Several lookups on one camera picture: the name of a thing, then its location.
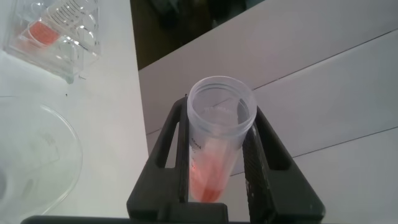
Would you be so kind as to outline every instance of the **red liquid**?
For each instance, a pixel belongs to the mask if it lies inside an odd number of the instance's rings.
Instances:
[[[190,192],[194,199],[200,202],[215,202],[224,191],[228,174],[223,174],[219,164],[212,164],[211,161],[201,164],[198,169],[191,161],[189,170]]]
[[[35,40],[44,45],[52,45],[60,37],[55,30],[39,21],[31,25],[29,32]]]

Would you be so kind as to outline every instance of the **wall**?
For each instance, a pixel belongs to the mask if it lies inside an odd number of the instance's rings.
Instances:
[[[294,158],[326,207],[322,223],[398,223],[398,128]],[[220,202],[230,221],[248,221],[244,174]]]
[[[202,78],[251,88],[398,28],[396,0],[267,0],[139,72],[146,133]]]
[[[398,127],[396,58],[398,31],[262,86],[254,94],[287,150],[299,156]],[[242,157],[233,174],[240,172]]]

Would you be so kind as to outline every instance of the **white table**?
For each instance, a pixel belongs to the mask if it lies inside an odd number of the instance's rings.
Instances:
[[[2,1],[3,37],[11,0]],[[72,85],[0,52],[0,96],[31,96],[63,115],[83,147],[79,181],[51,215],[127,217],[148,158],[128,0],[100,1],[102,57]]]

